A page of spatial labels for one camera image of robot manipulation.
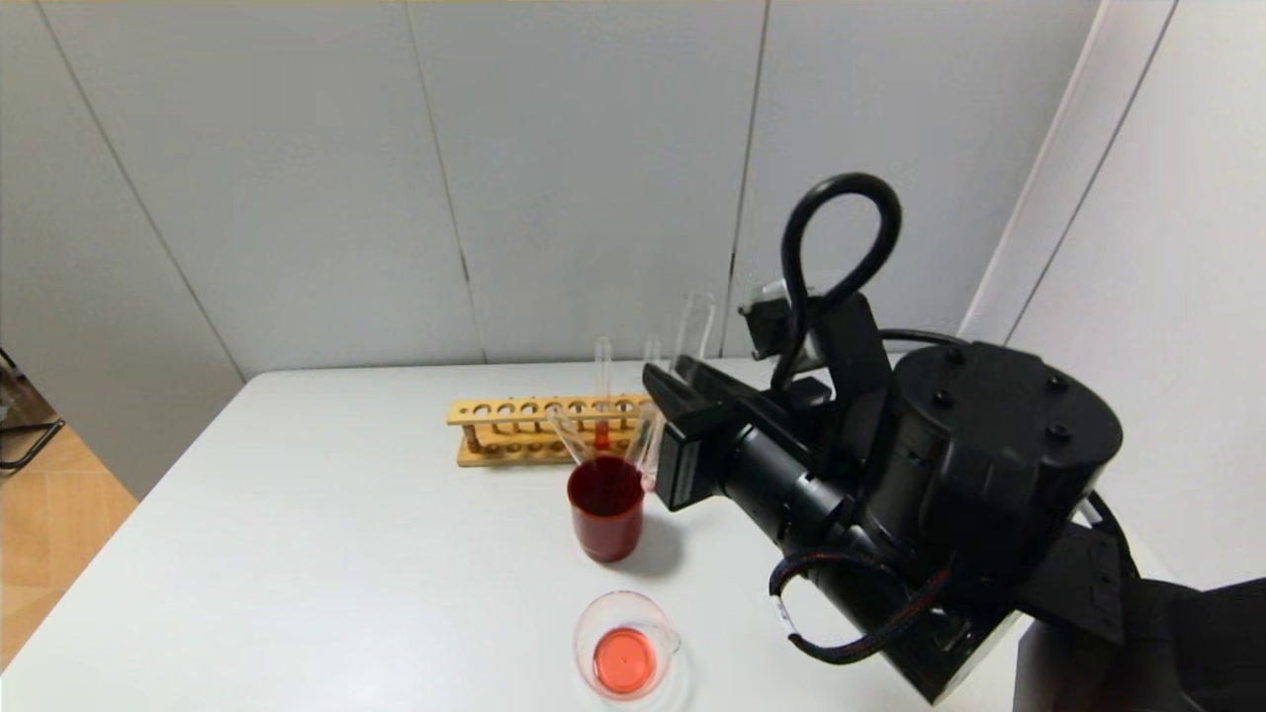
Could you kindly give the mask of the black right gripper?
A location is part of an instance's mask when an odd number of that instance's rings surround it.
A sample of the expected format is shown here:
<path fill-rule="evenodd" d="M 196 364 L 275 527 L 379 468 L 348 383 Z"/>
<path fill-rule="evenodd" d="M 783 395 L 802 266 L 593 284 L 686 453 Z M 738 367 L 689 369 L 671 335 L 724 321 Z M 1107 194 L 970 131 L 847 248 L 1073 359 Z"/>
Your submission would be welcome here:
<path fill-rule="evenodd" d="M 836 413 L 829 386 L 779 394 L 725 366 L 687 353 L 674 367 L 643 365 L 642 385 L 668 421 L 656 495 L 671 512 L 727 497 L 782 552 L 841 544 L 855 493 L 820 455 L 820 424 Z"/>

